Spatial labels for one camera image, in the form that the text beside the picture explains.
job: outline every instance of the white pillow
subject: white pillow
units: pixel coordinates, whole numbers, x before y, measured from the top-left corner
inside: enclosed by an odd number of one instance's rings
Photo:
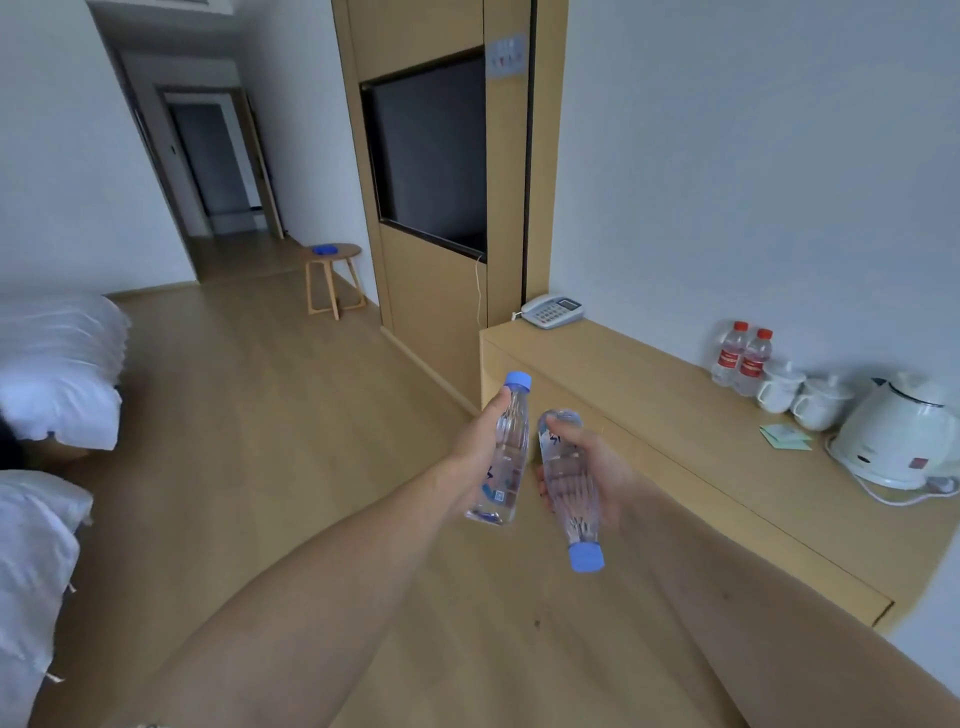
[[[54,627],[92,496],[48,473],[0,472],[0,728],[24,728],[54,656]]]
[[[93,496],[80,486],[40,471],[0,471],[0,488],[4,487],[45,503],[71,533],[89,518],[93,506]]]

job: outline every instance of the black screen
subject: black screen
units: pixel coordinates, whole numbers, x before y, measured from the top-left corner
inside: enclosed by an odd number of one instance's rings
[[[380,219],[466,255],[485,253],[482,50],[362,93]]]

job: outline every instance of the kettle power cord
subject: kettle power cord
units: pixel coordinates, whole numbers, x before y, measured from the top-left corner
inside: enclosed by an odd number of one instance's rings
[[[824,440],[824,449],[827,451],[827,454],[832,457],[834,460],[837,460],[837,456],[833,454],[833,441],[836,439],[836,435],[830,435],[827,439]],[[851,473],[850,470],[847,470],[850,473],[851,477],[860,484],[860,487],[866,492],[868,496],[873,498],[879,503],[884,505],[893,505],[899,508],[907,505],[916,505],[924,500],[928,500],[934,497],[954,497],[957,494],[960,494],[960,482],[957,482],[955,477],[930,477],[926,480],[923,487],[918,489],[917,493],[919,495],[910,498],[909,500],[888,500],[887,498],[881,496],[877,493],[870,485],[868,481],[860,477],[857,474]]]

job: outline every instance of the red-labeled water bottle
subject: red-labeled water bottle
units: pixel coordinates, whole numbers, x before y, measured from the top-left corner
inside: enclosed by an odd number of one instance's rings
[[[747,333],[749,328],[750,324],[746,321],[733,322],[733,328],[720,345],[720,355],[710,367],[710,376],[714,384],[719,384],[721,387],[729,387],[733,384],[736,365],[740,363],[740,354],[744,352],[747,342],[750,341],[750,334]]]
[[[770,339],[774,332],[769,328],[761,328],[756,338],[750,342],[740,360],[740,369],[733,380],[733,389],[743,397],[756,397],[760,385],[763,383],[763,365],[770,361],[774,353],[774,345]]]

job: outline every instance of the white cup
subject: white cup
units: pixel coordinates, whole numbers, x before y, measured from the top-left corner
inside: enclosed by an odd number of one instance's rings
[[[828,379],[808,379],[790,411],[804,429],[820,432],[837,423],[851,399],[853,391],[840,384],[837,375],[830,375]]]
[[[797,390],[806,380],[806,375],[793,368],[790,361],[779,364],[768,362],[763,368],[763,384],[756,392],[756,403],[767,412],[779,414],[790,409]]]

